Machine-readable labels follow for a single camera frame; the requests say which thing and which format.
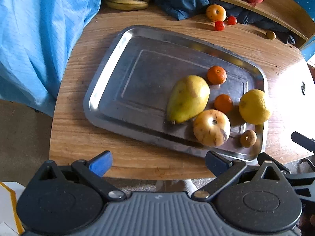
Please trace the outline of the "small brown kiwi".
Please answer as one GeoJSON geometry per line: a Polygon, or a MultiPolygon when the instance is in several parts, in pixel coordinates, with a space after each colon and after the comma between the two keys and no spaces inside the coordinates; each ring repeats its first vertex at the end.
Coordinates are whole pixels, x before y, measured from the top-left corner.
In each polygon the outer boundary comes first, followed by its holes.
{"type": "Polygon", "coordinates": [[[240,136],[240,143],[244,148],[252,147],[257,141],[256,132],[249,129],[240,136]]]}

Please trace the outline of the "orange mandarin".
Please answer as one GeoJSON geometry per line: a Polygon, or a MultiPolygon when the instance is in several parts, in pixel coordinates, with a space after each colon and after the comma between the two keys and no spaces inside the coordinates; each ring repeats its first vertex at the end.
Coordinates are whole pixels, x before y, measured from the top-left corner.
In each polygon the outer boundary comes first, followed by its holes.
{"type": "Polygon", "coordinates": [[[215,98],[214,108],[227,114],[233,109],[233,101],[229,95],[221,94],[215,98]]]}
{"type": "Polygon", "coordinates": [[[220,85],[226,82],[227,73],[224,68],[214,65],[207,71],[207,79],[212,85],[220,85]]]}

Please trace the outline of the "pale spotted apple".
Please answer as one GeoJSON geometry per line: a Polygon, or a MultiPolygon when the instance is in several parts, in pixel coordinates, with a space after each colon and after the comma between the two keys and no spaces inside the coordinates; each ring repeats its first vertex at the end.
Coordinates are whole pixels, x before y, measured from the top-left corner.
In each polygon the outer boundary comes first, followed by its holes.
{"type": "Polygon", "coordinates": [[[215,109],[203,111],[193,122],[193,133],[204,146],[222,146],[229,139],[230,131],[229,118],[215,109]]]}

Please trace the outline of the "red cherry tomato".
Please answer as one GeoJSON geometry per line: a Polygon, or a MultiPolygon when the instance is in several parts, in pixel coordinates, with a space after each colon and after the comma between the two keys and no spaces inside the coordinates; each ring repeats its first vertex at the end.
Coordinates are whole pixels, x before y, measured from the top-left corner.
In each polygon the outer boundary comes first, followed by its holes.
{"type": "Polygon", "coordinates": [[[227,22],[228,25],[236,25],[237,24],[237,18],[234,17],[234,16],[229,16],[227,18],[226,22],[227,22]]]}
{"type": "Polygon", "coordinates": [[[225,23],[223,21],[216,21],[215,22],[215,30],[216,31],[223,31],[225,29],[225,23]]]}

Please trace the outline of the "orange yellow persimmon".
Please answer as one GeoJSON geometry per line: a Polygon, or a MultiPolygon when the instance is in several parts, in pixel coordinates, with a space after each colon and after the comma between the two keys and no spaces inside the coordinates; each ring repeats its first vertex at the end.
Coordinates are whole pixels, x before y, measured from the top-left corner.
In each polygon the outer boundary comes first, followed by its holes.
{"type": "Polygon", "coordinates": [[[213,4],[207,7],[206,16],[211,22],[225,21],[226,11],[222,6],[213,4]]]}

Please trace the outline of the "yellow lemon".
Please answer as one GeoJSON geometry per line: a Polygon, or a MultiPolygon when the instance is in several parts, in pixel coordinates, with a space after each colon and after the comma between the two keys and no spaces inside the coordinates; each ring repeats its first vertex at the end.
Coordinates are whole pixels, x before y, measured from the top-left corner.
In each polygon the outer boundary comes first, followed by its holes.
{"type": "Polygon", "coordinates": [[[260,89],[251,89],[240,99],[239,112],[245,122],[260,125],[269,120],[271,106],[269,97],[260,89]]]}

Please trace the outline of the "green red mango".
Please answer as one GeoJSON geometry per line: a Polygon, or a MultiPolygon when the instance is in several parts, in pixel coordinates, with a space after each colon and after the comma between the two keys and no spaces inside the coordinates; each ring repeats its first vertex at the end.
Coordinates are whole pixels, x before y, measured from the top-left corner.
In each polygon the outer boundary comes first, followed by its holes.
{"type": "Polygon", "coordinates": [[[209,96],[209,85],[202,77],[189,75],[180,79],[169,97],[166,120],[181,124],[194,118],[204,111],[209,96]]]}

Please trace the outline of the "yellow bananas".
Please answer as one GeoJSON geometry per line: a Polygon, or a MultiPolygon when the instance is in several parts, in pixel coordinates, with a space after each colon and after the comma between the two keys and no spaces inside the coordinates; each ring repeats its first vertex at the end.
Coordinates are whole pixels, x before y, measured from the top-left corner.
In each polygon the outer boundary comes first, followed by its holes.
{"type": "Polygon", "coordinates": [[[149,3],[141,0],[104,0],[105,4],[120,11],[144,10],[149,7],[149,3]]]}

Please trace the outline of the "light blue garment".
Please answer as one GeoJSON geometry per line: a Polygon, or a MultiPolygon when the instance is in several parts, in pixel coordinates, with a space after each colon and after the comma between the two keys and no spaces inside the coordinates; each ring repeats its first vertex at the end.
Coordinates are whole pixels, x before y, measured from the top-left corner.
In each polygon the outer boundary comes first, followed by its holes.
{"type": "Polygon", "coordinates": [[[52,116],[71,52],[101,0],[1,0],[1,99],[52,116]]]}

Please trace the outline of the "small brown longan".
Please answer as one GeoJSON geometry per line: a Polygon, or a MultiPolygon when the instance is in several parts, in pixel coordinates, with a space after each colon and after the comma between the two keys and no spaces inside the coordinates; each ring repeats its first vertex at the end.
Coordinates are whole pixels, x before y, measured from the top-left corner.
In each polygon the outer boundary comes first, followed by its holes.
{"type": "Polygon", "coordinates": [[[275,40],[276,39],[276,34],[273,31],[267,31],[266,36],[269,40],[275,40]]]}

